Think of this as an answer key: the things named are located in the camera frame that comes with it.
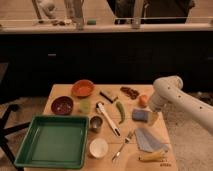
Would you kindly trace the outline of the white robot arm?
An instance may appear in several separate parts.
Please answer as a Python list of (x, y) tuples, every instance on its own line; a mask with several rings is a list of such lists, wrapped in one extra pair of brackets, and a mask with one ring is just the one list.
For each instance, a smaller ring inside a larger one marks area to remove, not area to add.
[(153, 82), (154, 92), (148, 100), (149, 108), (153, 112), (160, 112), (171, 102), (213, 135), (213, 106), (186, 94), (182, 88), (183, 81), (179, 76), (156, 79)]

